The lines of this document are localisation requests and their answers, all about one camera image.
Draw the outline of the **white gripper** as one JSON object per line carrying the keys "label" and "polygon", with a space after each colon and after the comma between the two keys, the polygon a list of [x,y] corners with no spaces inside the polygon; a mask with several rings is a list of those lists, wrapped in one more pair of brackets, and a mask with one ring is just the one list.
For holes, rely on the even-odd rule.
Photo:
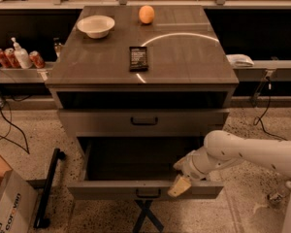
{"label": "white gripper", "polygon": [[181,171],[184,176],[176,176],[168,194],[171,197],[180,196],[191,187],[190,180],[199,181],[204,179],[208,173],[214,170],[216,163],[217,160],[211,157],[205,148],[191,151],[174,164],[174,169]]}

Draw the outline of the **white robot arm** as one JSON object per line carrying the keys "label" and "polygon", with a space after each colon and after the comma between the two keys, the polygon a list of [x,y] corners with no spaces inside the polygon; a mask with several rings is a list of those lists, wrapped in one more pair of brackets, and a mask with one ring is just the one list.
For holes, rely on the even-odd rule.
{"label": "white robot arm", "polygon": [[[207,134],[203,145],[174,164],[177,175],[168,190],[178,197],[208,173],[245,160],[291,179],[291,141],[245,139],[223,130]],[[291,233],[291,195],[281,233]]]}

